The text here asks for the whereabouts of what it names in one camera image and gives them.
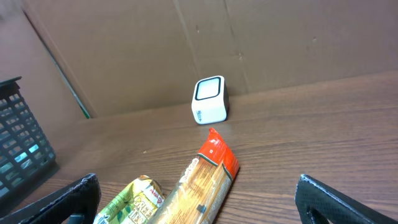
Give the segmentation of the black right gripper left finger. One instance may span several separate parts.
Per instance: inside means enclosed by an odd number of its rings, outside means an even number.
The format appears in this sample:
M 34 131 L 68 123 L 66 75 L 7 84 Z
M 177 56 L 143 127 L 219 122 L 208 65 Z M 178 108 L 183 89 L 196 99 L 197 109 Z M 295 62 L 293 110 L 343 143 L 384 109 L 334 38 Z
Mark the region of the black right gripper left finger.
M 1 223 L 87 223 L 94 222 L 101 199 L 96 174 L 79 180 L 1 218 Z

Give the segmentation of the green tea packet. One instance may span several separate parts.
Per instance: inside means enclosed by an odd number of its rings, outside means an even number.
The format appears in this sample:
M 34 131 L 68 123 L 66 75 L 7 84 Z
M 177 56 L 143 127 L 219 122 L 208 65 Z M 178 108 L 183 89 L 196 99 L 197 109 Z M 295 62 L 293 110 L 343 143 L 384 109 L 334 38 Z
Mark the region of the green tea packet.
M 128 184 L 100 211 L 93 224 L 143 224 L 162 206 L 161 186 L 147 175 Z

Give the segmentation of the spaghetti pack with red ends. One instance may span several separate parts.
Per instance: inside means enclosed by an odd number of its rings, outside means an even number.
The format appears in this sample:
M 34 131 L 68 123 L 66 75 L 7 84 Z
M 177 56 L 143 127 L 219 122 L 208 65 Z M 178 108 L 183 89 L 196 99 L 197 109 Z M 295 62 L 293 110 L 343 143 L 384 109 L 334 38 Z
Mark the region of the spaghetti pack with red ends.
M 239 171 L 239 161 L 214 128 L 149 223 L 213 223 Z

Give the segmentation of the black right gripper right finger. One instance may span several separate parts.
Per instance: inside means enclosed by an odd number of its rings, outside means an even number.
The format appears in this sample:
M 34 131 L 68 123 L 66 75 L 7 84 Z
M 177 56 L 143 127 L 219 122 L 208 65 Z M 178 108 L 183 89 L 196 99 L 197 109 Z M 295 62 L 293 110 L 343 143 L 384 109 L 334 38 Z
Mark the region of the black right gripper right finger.
M 305 174 L 296 185 L 294 200 L 304 224 L 397 224 L 396 220 Z

